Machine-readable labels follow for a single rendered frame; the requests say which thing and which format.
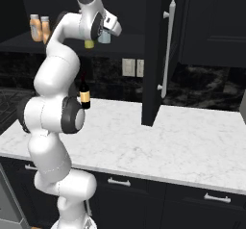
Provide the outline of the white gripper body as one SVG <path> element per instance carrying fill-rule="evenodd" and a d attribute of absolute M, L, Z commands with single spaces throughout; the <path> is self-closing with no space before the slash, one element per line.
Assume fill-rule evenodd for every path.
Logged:
<path fill-rule="evenodd" d="M 117 19 L 111 21 L 110 33 L 116 37 L 119 37 L 122 32 L 122 27 Z"/>

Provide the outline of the pale blue shaker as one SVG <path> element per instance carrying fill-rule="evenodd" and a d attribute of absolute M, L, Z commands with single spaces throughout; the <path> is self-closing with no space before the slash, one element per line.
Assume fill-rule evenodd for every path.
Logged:
<path fill-rule="evenodd" d="M 98 41 L 103 44 L 109 44 L 111 42 L 111 34 L 103 30 L 101 36 L 98 38 Z"/>

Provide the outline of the black open cabinet door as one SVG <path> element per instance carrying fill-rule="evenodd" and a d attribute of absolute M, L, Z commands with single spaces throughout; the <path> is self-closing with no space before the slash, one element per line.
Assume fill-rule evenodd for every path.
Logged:
<path fill-rule="evenodd" d="M 141 124 L 152 126 L 162 102 L 161 91 L 165 63 L 168 19 L 163 18 L 169 12 L 172 0 L 147 0 L 144 45 L 144 76 L 142 91 Z M 167 85 L 176 68 L 180 47 L 180 28 L 182 25 L 183 0 L 175 0 L 176 10 L 172 31 L 170 57 L 168 64 Z"/>

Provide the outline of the orange condiment bottle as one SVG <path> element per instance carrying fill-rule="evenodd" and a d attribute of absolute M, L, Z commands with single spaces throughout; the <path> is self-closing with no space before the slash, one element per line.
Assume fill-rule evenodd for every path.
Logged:
<path fill-rule="evenodd" d="M 46 43 L 50 37 L 50 24 L 49 24 L 49 17 L 42 16 L 40 18 L 41 26 L 42 26 L 42 34 L 43 34 L 43 43 Z"/>
<path fill-rule="evenodd" d="M 31 36 L 33 41 L 41 42 L 42 41 L 41 22 L 37 14 L 30 15 L 30 28 L 31 28 Z"/>

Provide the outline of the dark wine bottle yellow label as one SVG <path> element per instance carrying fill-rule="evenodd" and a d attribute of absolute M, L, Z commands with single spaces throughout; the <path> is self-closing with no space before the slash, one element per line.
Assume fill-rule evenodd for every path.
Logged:
<path fill-rule="evenodd" d="M 86 83 L 86 74 L 83 72 L 81 76 L 81 83 L 79 86 L 81 104 L 85 110 L 90 108 L 90 91 Z"/>

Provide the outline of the black hob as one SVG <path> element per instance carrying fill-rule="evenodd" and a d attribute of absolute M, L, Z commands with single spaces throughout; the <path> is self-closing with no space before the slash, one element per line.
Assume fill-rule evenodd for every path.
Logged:
<path fill-rule="evenodd" d="M 34 94 L 33 90 L 0 88 L 0 135 L 17 120 L 17 104 L 24 97 Z"/>

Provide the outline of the black drawer front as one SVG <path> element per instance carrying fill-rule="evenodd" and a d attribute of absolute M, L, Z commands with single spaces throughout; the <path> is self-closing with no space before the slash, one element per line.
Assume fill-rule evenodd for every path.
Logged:
<path fill-rule="evenodd" d="M 37 171 L 25 169 L 25 165 L 35 165 L 7 157 L 0 157 L 0 164 L 29 225 L 50 229 L 59 218 L 57 197 L 36 189 L 34 178 Z"/>
<path fill-rule="evenodd" d="M 232 202 L 205 200 L 207 192 Z M 168 184 L 161 229 L 246 229 L 246 195 Z"/>
<path fill-rule="evenodd" d="M 91 171 L 97 189 L 89 206 L 98 229 L 160 229 L 166 185 L 163 182 Z M 130 187 L 108 179 L 131 182 Z"/>

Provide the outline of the grey appliance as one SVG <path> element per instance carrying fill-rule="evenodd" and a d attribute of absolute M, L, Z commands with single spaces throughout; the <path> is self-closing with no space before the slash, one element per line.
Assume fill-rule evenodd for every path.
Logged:
<path fill-rule="evenodd" d="M 0 165 L 0 229 L 31 229 Z"/>

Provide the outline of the black open wall cabinet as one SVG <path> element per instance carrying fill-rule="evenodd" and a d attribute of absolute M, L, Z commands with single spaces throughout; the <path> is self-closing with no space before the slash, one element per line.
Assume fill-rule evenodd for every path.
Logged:
<path fill-rule="evenodd" d="M 102 0 L 104 7 L 118 17 L 122 27 L 119 37 L 109 44 L 98 43 L 88 51 L 81 40 L 64 43 L 80 56 L 115 58 L 144 57 L 147 0 Z M 43 53 L 44 44 L 31 38 L 30 15 L 47 15 L 54 24 L 63 11 L 79 10 L 77 0 L 0 0 L 0 51 Z"/>

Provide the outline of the white wall outlet plate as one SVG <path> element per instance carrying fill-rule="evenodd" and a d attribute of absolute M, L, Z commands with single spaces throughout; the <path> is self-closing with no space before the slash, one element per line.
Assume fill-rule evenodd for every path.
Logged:
<path fill-rule="evenodd" d="M 122 75 L 135 77 L 135 59 L 122 60 Z"/>

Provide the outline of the white wall switch plate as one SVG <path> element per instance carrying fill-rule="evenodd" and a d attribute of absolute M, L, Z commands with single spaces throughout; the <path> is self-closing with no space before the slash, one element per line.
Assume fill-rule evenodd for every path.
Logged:
<path fill-rule="evenodd" d="M 136 60 L 136 77 L 142 78 L 144 76 L 144 60 Z"/>

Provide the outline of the black closed wall cabinet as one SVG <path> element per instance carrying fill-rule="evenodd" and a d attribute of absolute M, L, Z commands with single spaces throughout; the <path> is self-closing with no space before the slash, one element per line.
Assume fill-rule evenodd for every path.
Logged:
<path fill-rule="evenodd" d="M 180 63 L 246 68 L 246 0 L 185 0 Z"/>

